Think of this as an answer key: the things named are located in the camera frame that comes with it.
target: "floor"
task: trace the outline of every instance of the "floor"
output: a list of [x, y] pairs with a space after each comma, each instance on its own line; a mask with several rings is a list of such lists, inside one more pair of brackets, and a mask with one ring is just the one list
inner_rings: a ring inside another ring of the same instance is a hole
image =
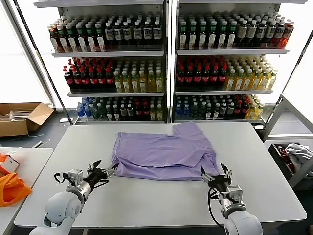
[[[60, 123], [60, 119], [64, 118], [62, 113], [53, 113], [46, 123], [36, 132], [28, 136], [20, 137], [6, 137], [0, 138], [0, 145], [3, 147], [33, 147], [39, 141], [43, 142], [41, 147], [55, 148], [64, 132], [69, 127], [69, 123]], [[309, 133], [308, 129], [301, 124], [299, 120], [290, 112], [284, 112], [279, 119], [277, 125], [273, 129], [273, 134], [287, 134], [287, 133]], [[302, 144], [313, 148], [313, 140], [304, 140]], [[295, 192], [303, 207], [305, 208], [308, 218], [305, 221], [286, 223], [281, 225], [277, 230], [273, 231], [271, 235], [307, 235], [306, 228], [313, 224], [313, 191], [299, 191]], [[27, 235], [31, 229], [19, 228], [15, 226], [11, 235]], [[73, 229], [70, 235], [81, 235], [81, 229]], [[108, 229], [108, 230], [90, 230], [89, 235], [224, 235], [225, 232], [218, 227], [214, 228], [173, 228], [173, 229]]]

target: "bottle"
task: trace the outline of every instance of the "bottle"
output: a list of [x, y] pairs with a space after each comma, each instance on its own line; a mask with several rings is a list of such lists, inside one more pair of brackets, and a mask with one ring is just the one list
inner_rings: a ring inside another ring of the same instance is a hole
[[225, 39], [226, 39], [226, 28], [227, 28], [227, 21], [222, 21], [221, 22], [221, 30], [219, 34], [219, 40], [217, 44], [217, 49], [222, 49], [224, 48], [225, 45]]
[[244, 75], [244, 79], [241, 85], [240, 90], [246, 91], [249, 88], [250, 83], [252, 83], [253, 77], [252, 77], [252, 69], [248, 69], [246, 71], [246, 74]]
[[219, 113], [220, 113], [220, 104], [216, 103], [215, 108], [213, 110], [213, 120], [217, 119], [217, 117], [219, 116]]
[[206, 21], [201, 21], [200, 23], [200, 35], [199, 35], [199, 50], [203, 50], [206, 48]]
[[234, 80], [235, 80], [235, 72], [236, 71], [234, 69], [230, 70], [229, 75], [227, 76], [227, 78], [224, 82], [224, 87], [223, 87], [224, 90], [226, 90], [226, 91], [231, 90], [233, 83], [234, 83]]
[[258, 90], [262, 90], [264, 91], [265, 88], [266, 88], [266, 85], [268, 84], [268, 75], [269, 75], [269, 69], [265, 69], [263, 75], [262, 75], [262, 78], [259, 82], [259, 85], [258, 85]]
[[189, 50], [195, 49], [195, 44], [196, 44], [196, 21], [192, 21], [190, 23], [190, 31], [188, 34], [188, 40], [189, 40]]
[[272, 72], [272, 75], [271, 75], [271, 78], [270, 78], [270, 80], [269, 80], [269, 82], [267, 84], [266, 90], [270, 91], [272, 89], [272, 87], [273, 87], [273, 85], [274, 85], [274, 83], [276, 81], [277, 72], [278, 72], [278, 70], [274, 70]]
[[228, 34], [228, 39], [227, 39], [227, 49], [231, 49], [234, 46], [234, 41], [236, 37], [236, 27], [237, 27], [237, 21], [232, 21], [230, 23], [230, 30]]
[[241, 84], [244, 80], [244, 70], [243, 69], [239, 69], [237, 71], [237, 75], [235, 77], [235, 80], [233, 82], [233, 86], [232, 86], [232, 90], [238, 91], [240, 90]]
[[210, 28], [210, 33], [208, 37], [208, 49], [213, 49], [214, 48], [214, 43], [215, 43], [215, 37], [216, 37], [216, 21], [211, 22], [211, 28]]
[[186, 48], [186, 21], [180, 22], [179, 32], [179, 49], [184, 50]]
[[136, 71], [132, 71], [132, 85], [133, 85], [133, 92], [138, 93], [138, 77]]

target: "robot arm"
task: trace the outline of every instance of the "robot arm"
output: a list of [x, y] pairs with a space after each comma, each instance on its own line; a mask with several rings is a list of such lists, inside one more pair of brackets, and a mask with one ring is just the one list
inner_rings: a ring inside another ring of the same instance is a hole
[[100, 162], [101, 160], [89, 165], [86, 178], [81, 170], [76, 169], [54, 175], [56, 181], [63, 183], [67, 179], [70, 185], [65, 192], [59, 192], [48, 200], [42, 224], [30, 235], [68, 235], [89, 194], [95, 188], [108, 183], [108, 178], [115, 174], [116, 165], [104, 170], [97, 168]]

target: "shelf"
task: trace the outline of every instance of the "shelf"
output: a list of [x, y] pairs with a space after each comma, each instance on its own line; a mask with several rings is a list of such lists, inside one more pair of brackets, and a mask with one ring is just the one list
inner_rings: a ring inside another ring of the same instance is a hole
[[295, 3], [304, 4], [308, 0], [180, 0], [179, 3], [267, 3], [267, 4], [281, 4], [281, 3]]
[[105, 51], [105, 52], [70, 52], [53, 53], [53, 57], [123, 57], [123, 56], [163, 56], [163, 50], [141, 51]]
[[214, 50], [177, 50], [177, 55], [262, 55], [287, 54], [284, 49], [214, 49]]
[[164, 92], [149, 92], [149, 93], [71, 93], [67, 94], [69, 97], [150, 97], [150, 96], [164, 96]]
[[227, 95], [227, 94], [270, 94], [273, 91], [194, 91], [194, 92], [175, 92], [176, 95]]
[[163, 0], [48, 0], [34, 2], [34, 5], [38, 8], [147, 4], [163, 4]]

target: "yellow bottle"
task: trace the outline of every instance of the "yellow bottle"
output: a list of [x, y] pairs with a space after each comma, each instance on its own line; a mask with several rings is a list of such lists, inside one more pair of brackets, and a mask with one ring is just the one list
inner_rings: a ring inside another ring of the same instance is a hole
[[224, 83], [224, 90], [230, 91], [235, 79], [235, 70], [231, 69], [229, 75], [227, 76], [227, 82]]
[[263, 76], [259, 82], [259, 85], [257, 88], [258, 90], [262, 90], [262, 91], [265, 90], [266, 85], [268, 84], [268, 74], [269, 74], [269, 69], [265, 69]]
[[262, 69], [257, 69], [249, 90], [256, 90], [261, 80]]
[[148, 89], [150, 92], [156, 92], [157, 91], [156, 80], [155, 80], [155, 76], [153, 74], [153, 70], [149, 70]]
[[248, 69], [246, 71], [245, 78], [243, 79], [243, 82], [241, 83], [240, 90], [243, 90], [243, 91], [249, 90], [249, 86], [252, 82], [253, 82], [252, 69]]
[[239, 69], [237, 71], [237, 76], [235, 77], [235, 80], [234, 80], [234, 83], [233, 83], [233, 86], [232, 86], [232, 89], [235, 90], [235, 91], [238, 91], [240, 90], [240, 87], [241, 87], [241, 84], [244, 80], [244, 70], [243, 69]]
[[251, 107], [249, 108], [246, 116], [245, 116], [245, 119], [252, 119], [255, 115], [255, 107], [256, 107], [256, 103], [253, 102]]
[[266, 90], [271, 90], [275, 81], [276, 81], [276, 75], [277, 75], [277, 72], [278, 70], [274, 70], [272, 72], [272, 78], [268, 81], [268, 84], [267, 84], [267, 87], [266, 87]]

